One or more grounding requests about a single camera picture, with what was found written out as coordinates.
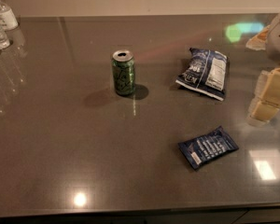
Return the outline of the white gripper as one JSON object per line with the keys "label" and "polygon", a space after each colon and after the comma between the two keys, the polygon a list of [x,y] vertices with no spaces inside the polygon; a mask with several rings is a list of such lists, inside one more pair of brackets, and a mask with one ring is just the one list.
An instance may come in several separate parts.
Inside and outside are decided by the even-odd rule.
{"label": "white gripper", "polygon": [[[245,46],[252,50],[266,50],[268,57],[280,63],[280,12],[270,26],[250,38]],[[247,123],[261,127],[271,121],[280,110],[280,67],[262,70],[248,108]]]}

